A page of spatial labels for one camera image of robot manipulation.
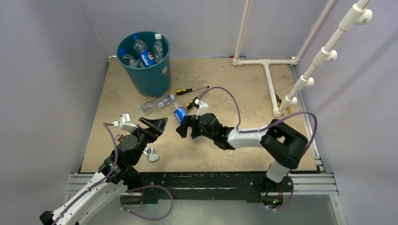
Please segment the crushed clear bottle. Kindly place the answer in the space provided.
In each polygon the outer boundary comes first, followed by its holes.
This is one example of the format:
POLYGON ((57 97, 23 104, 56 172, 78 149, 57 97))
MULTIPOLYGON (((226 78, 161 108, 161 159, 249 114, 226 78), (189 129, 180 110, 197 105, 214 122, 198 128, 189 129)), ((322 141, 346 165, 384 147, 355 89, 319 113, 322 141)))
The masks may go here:
POLYGON ((156 63, 161 62, 164 59, 164 48, 163 48, 163 41, 162 41, 162 34, 156 33, 154 35, 155 37, 155 42, 153 45, 153 57, 156 61, 156 63))

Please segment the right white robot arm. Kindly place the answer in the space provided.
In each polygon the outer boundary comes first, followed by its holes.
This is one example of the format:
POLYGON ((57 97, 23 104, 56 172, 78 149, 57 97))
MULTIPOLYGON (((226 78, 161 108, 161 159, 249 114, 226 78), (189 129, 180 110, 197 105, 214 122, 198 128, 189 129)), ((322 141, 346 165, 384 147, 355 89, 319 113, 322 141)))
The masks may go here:
POLYGON ((192 138, 204 136, 222 150, 264 148, 274 158, 263 179, 265 188, 270 191, 280 187, 285 175, 298 167, 313 141, 278 119, 271 120, 267 126, 238 130, 222 125, 214 114, 205 113, 185 116, 176 132, 185 138, 188 128, 191 128, 192 138))

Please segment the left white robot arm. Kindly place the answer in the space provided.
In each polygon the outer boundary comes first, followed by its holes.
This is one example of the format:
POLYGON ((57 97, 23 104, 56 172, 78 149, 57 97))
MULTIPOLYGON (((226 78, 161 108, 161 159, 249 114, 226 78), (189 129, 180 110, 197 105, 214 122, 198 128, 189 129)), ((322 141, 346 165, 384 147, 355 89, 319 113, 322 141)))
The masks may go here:
POLYGON ((139 121, 147 127, 134 125, 127 113, 119 120, 103 123, 107 131, 118 127, 127 131, 120 142, 112 136, 114 150, 87 184, 64 205, 54 211, 43 212, 39 219, 44 225, 85 225, 99 210, 124 191, 142 189, 140 173, 134 168, 149 143, 155 142, 164 132, 168 119, 139 121))

